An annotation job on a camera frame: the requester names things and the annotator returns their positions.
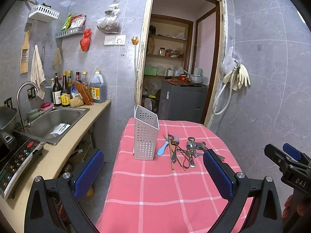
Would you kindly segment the metal wall shelf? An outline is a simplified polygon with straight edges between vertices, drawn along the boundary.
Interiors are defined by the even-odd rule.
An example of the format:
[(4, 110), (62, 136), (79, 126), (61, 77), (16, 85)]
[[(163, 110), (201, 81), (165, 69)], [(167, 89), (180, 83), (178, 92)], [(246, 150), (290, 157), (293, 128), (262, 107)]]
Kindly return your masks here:
[(67, 30), (62, 30), (58, 33), (55, 34), (56, 39), (59, 38), (67, 38), (71, 36), (76, 36), (79, 34), (83, 34), (85, 30), (85, 25), (82, 25), (80, 27), (75, 27), (75, 28), (69, 28)]

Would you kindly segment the grey washing machine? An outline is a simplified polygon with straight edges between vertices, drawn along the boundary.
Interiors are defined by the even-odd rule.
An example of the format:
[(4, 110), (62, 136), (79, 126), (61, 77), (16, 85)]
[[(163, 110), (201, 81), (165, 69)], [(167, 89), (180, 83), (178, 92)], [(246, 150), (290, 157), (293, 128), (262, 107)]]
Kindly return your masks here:
[(208, 87), (205, 85), (179, 86), (163, 81), (160, 91), (158, 118), (200, 123), (204, 112)]

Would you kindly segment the blue handled spoon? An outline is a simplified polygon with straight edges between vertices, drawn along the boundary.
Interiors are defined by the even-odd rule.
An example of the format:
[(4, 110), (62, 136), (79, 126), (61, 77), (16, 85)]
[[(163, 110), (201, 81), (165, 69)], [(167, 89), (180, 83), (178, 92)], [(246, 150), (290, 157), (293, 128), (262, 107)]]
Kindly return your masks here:
[(163, 146), (161, 148), (158, 149), (158, 151), (156, 152), (157, 156), (162, 156), (164, 154), (164, 151), (166, 149), (166, 147), (169, 145), (169, 141), (166, 140), (163, 144)]

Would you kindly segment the orange wall plug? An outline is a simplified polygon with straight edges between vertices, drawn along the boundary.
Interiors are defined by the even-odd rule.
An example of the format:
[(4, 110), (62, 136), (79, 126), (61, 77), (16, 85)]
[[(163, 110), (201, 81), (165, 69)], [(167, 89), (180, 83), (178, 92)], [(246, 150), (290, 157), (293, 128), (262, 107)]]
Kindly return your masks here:
[(137, 36), (134, 36), (131, 38), (131, 42), (133, 45), (138, 45), (139, 43), (139, 38)]

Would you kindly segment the pink checked tablecloth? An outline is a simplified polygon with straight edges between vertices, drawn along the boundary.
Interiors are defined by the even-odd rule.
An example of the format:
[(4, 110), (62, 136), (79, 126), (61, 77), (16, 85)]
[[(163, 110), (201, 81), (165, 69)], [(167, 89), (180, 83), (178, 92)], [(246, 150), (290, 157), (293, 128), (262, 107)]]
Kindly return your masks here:
[(110, 186), (96, 227), (100, 232), (207, 232), (226, 207), (202, 157), (184, 171), (170, 154), (152, 161), (133, 155), (135, 119), (120, 138)]

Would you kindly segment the white wall switch socket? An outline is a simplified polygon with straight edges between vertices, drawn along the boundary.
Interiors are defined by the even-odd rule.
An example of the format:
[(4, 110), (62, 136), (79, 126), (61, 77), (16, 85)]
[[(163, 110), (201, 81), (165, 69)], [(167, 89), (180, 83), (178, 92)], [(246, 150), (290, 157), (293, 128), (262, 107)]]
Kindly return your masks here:
[(104, 39), (105, 46), (125, 45), (125, 35), (106, 35)]

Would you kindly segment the wooden grater board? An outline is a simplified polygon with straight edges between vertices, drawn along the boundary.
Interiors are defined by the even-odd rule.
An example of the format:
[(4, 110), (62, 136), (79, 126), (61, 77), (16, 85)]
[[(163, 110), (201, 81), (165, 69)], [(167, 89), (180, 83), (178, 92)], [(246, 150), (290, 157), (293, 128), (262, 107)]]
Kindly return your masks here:
[(28, 72), (28, 57), (29, 57), (29, 38), (31, 33), (31, 23), (26, 23), (25, 25), (25, 35), (23, 45), (21, 47), (20, 63), (19, 63), (19, 73), (24, 74)]

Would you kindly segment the large soy sauce jug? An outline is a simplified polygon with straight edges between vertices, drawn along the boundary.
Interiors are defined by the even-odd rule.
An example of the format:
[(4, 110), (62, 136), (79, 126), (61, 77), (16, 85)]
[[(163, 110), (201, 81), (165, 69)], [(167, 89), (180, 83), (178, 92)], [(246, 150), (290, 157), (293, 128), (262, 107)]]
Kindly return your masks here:
[(99, 70), (96, 70), (89, 83), (89, 91), (94, 103), (103, 103), (106, 101), (107, 93), (103, 76)]

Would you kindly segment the dark sauce bottle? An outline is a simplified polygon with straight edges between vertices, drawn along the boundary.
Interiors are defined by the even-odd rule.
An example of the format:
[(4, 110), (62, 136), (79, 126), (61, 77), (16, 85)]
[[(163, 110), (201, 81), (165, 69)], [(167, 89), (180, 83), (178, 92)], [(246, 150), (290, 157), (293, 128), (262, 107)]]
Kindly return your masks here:
[(62, 101), (61, 101), (61, 91), (62, 91), (62, 86), (59, 83), (59, 78), (58, 74), (54, 74), (54, 85), (52, 89), (52, 96), (53, 96), (53, 102), (55, 106), (61, 106)]

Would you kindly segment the red plastic bag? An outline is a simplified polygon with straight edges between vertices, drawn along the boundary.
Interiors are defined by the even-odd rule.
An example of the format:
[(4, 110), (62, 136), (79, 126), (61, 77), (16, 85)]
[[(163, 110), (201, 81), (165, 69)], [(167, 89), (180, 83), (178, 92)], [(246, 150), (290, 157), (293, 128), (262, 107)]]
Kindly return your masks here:
[(85, 29), (85, 30), (84, 30), (84, 33), (83, 33), (83, 37), (82, 37), (82, 39), (79, 41), (81, 50), (82, 50), (83, 52), (86, 52), (86, 51), (88, 51), (88, 49), (89, 49), (90, 41), (91, 41), (91, 40), (90, 40), (91, 34), (92, 34), (92, 31), (91, 31), (90, 28)]

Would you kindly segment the white wall basket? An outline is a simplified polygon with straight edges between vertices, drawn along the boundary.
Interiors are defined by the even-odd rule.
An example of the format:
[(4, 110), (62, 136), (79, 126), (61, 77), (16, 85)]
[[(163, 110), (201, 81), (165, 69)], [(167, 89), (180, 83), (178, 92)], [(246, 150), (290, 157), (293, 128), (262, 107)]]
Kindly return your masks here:
[(34, 5), (28, 15), (29, 19), (49, 23), (59, 18), (59, 12), (44, 5)]

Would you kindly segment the orange snack packet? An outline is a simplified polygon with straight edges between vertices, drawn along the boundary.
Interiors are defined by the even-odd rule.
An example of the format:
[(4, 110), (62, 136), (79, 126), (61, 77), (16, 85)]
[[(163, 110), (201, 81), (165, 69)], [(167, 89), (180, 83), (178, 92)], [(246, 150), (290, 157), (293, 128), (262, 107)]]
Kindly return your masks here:
[(90, 94), (88, 93), (86, 87), (78, 81), (74, 81), (73, 85), (74, 85), (75, 89), (78, 91), (78, 93), (81, 95), (84, 104), (85, 105), (93, 105), (93, 100), (90, 97)]

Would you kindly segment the wooden chopstick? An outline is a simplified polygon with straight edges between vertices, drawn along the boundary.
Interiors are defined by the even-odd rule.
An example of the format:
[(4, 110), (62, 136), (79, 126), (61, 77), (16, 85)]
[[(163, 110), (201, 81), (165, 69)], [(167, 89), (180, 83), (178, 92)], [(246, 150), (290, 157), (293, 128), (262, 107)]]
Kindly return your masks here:
[(168, 134), (167, 141), (169, 143), (168, 146), (169, 146), (169, 153), (170, 153), (171, 169), (174, 170), (175, 167), (174, 167), (174, 162), (172, 160), (173, 150), (172, 150), (172, 145), (171, 145), (171, 139), (172, 139), (172, 136)]

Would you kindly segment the white perforated utensil holder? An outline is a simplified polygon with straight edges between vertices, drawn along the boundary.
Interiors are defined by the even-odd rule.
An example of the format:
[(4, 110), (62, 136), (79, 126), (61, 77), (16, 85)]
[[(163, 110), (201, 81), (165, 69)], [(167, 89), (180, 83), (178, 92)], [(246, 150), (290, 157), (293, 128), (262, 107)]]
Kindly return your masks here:
[(153, 160), (159, 131), (157, 114), (138, 105), (135, 109), (134, 157), (138, 160)]

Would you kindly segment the green box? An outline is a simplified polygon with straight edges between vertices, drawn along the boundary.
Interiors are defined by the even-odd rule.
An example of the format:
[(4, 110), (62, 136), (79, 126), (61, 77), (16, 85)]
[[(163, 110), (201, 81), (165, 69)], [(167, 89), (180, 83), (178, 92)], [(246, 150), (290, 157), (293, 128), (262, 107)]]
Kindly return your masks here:
[(144, 69), (144, 75), (148, 75), (148, 76), (156, 76), (157, 74), (157, 68), (154, 67), (146, 67)]

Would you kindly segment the steel kitchen sink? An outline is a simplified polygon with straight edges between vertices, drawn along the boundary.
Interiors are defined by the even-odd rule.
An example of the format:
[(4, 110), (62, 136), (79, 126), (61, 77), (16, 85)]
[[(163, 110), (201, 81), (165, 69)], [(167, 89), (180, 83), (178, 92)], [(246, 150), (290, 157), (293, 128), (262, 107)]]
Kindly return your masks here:
[(16, 132), (50, 145), (57, 145), (89, 111), (88, 108), (53, 107), (27, 123), (25, 131), (20, 128)]

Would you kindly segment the steel fork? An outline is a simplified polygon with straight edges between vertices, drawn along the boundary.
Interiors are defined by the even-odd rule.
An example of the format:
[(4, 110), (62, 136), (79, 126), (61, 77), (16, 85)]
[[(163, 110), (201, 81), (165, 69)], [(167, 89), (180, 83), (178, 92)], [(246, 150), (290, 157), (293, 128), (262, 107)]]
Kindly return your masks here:
[(171, 157), (173, 163), (175, 163), (176, 160), (177, 160), (176, 150), (177, 150), (177, 147), (178, 147), (178, 145), (179, 145), (179, 142), (180, 142), (179, 135), (176, 135), (176, 136), (173, 138), (172, 142), (171, 142), (172, 145), (175, 146), (175, 149), (173, 150), (173, 155), (172, 155), (172, 157)]

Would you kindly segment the red cup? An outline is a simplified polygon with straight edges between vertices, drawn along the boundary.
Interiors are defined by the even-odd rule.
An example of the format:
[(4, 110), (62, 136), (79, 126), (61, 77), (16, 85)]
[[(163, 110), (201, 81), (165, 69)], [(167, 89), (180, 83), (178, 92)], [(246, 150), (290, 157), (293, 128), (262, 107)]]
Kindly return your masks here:
[(185, 82), (186, 81), (186, 75), (180, 75), (180, 81)]

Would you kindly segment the white hanging towel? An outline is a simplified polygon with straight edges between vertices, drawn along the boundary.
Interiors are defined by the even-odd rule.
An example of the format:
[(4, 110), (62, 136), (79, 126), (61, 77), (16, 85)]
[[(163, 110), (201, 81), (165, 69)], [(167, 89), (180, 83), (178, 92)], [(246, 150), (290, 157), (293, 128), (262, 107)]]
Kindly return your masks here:
[(45, 96), (43, 87), (43, 82), (45, 82), (45, 75), (37, 45), (34, 46), (34, 53), (31, 63), (31, 82), (35, 83), (39, 87), (37, 96), (43, 100)]

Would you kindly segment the grey hanging plastic bag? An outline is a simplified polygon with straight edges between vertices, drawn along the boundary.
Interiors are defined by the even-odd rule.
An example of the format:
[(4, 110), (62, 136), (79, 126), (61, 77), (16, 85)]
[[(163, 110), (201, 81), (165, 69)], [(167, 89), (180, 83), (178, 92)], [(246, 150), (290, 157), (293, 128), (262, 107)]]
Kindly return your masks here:
[(119, 2), (114, 0), (105, 11), (105, 15), (96, 21), (97, 28), (105, 34), (119, 34), (122, 28), (118, 19), (119, 12)]

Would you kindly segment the black wok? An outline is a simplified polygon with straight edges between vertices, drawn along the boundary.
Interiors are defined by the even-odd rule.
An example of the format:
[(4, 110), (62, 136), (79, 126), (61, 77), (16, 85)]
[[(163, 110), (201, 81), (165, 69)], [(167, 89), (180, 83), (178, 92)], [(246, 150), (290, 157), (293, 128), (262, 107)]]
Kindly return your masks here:
[(12, 133), (16, 124), (16, 108), (0, 107), (0, 129)]

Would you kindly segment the cream rubber gloves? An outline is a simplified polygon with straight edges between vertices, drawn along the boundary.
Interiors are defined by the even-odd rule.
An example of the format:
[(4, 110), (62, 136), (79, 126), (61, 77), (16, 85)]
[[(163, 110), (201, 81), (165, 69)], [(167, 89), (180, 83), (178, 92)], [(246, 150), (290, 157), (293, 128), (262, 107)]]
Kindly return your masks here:
[(243, 86), (248, 87), (251, 85), (248, 70), (241, 63), (236, 63), (232, 70), (224, 76), (222, 82), (230, 84), (234, 91), (241, 89)]

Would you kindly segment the steel spoon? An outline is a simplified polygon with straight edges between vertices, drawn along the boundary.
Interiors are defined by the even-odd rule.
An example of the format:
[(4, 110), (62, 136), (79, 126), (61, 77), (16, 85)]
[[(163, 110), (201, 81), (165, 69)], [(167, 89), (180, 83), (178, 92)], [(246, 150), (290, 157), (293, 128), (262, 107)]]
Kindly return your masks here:
[(186, 147), (187, 147), (187, 151), (189, 153), (190, 167), (194, 168), (195, 167), (195, 162), (193, 160), (193, 156), (194, 156), (194, 149), (195, 149), (195, 139), (193, 137), (188, 137), (188, 141), (186, 143)]

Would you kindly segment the induction cooker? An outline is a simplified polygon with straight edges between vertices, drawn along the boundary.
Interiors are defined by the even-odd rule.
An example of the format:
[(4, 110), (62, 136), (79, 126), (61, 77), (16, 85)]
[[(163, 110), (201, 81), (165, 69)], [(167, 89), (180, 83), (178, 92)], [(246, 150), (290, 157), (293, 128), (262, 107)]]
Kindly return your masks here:
[(13, 199), (14, 192), (30, 165), (42, 155), (45, 142), (14, 131), (16, 147), (1, 160), (1, 197)]

